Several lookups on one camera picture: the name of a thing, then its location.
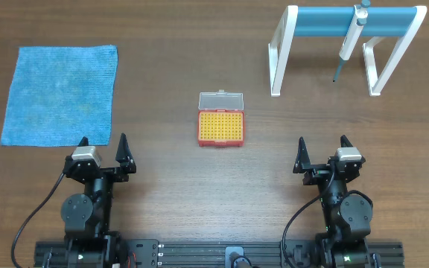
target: open lid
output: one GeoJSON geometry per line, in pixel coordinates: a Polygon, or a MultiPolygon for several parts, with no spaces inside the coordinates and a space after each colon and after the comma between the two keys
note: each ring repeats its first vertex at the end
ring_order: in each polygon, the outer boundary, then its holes
{"type": "Polygon", "coordinates": [[[222,89],[219,92],[201,92],[198,109],[242,111],[244,109],[243,93],[228,93],[222,89]]]}

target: white stand leg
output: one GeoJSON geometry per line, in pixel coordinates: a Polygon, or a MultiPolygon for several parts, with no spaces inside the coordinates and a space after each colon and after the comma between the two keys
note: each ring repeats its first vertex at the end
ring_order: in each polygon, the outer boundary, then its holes
{"type": "Polygon", "coordinates": [[[369,84],[370,96],[380,96],[380,92],[387,83],[390,75],[395,70],[401,57],[410,45],[411,41],[416,35],[416,32],[422,25],[425,18],[427,8],[425,6],[416,7],[416,16],[411,22],[406,34],[400,37],[395,44],[392,54],[385,65],[384,70],[381,72],[380,77],[377,77],[377,68],[375,66],[375,57],[373,54],[373,47],[377,45],[383,37],[373,37],[370,41],[363,44],[363,58],[365,59],[366,77],[369,84]]]}
{"type": "Polygon", "coordinates": [[[269,75],[272,97],[281,94],[282,78],[284,78],[289,57],[290,44],[294,38],[297,12],[297,6],[287,6],[274,32],[273,39],[269,43],[269,75]]]}

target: blue bar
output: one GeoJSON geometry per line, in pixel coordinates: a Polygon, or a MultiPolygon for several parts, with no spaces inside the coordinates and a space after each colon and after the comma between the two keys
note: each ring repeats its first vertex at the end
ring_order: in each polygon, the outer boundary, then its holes
{"type": "MultiPolygon", "coordinates": [[[[361,36],[403,36],[416,7],[369,7],[361,36]]],[[[353,7],[299,7],[294,36],[345,36],[353,7]]]]}

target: blue cloth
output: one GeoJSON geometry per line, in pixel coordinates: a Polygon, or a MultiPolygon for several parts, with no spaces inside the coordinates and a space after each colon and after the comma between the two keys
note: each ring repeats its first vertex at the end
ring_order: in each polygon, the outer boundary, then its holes
{"type": "Polygon", "coordinates": [[[27,47],[7,100],[1,145],[107,145],[117,47],[27,47]]]}

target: white object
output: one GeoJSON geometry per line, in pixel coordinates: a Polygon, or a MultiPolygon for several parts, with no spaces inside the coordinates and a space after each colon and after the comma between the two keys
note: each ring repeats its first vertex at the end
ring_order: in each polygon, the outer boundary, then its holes
{"type": "Polygon", "coordinates": [[[343,40],[342,48],[340,48],[339,52],[339,56],[342,60],[350,59],[355,44],[357,44],[358,37],[362,33],[363,25],[358,24],[358,19],[366,19],[368,15],[366,8],[354,6],[354,17],[350,22],[349,31],[347,32],[346,38],[343,40]]]}
{"type": "Polygon", "coordinates": [[[269,75],[271,96],[281,95],[282,79],[289,57],[290,44],[294,38],[296,28],[298,7],[287,6],[282,14],[281,20],[274,32],[273,39],[269,43],[269,75]]]}
{"type": "Polygon", "coordinates": [[[365,59],[366,79],[369,84],[370,96],[380,96],[380,92],[384,88],[385,83],[387,83],[390,75],[393,73],[393,70],[395,70],[395,67],[398,65],[398,62],[407,50],[408,45],[410,45],[416,35],[416,32],[422,25],[426,11],[427,8],[425,6],[416,6],[415,18],[408,27],[406,34],[398,38],[393,52],[390,55],[384,70],[381,72],[380,77],[377,77],[377,67],[375,66],[373,47],[383,40],[384,37],[373,37],[370,41],[362,45],[363,58],[365,59]]]}

